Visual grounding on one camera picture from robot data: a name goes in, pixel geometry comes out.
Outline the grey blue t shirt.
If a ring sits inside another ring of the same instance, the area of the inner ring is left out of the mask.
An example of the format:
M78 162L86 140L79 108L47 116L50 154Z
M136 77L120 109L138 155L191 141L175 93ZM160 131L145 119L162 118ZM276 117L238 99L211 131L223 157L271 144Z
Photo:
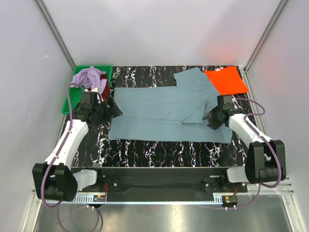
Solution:
M170 87L117 87L114 100L123 114L112 119L109 140L230 143L230 128L213 130L203 119L219 95L206 74L195 67L174 79Z

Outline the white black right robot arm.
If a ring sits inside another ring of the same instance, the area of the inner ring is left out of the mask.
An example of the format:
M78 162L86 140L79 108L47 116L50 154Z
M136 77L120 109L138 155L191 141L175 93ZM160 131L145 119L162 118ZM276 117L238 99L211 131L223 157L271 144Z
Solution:
M285 145L281 140L266 136L250 121L249 116L263 115L264 107L250 99L241 100L255 103L263 112L244 114L235 108L231 95L219 95L217 106L203 117L213 130L222 125L230 128L248 149L245 165L228 168L226 175L219 179L219 186L227 192L240 182L275 188L286 178Z

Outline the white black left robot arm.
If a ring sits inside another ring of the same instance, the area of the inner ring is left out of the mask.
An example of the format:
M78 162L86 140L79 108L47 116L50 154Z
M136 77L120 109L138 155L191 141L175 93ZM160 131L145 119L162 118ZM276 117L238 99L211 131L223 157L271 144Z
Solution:
M69 110L70 119L53 152L32 168L36 194L41 200L71 202L86 187L93 191L104 187L104 179L95 169L72 173L72 162L89 129L121 116L122 112L112 96L104 101L94 90L82 92L80 102Z

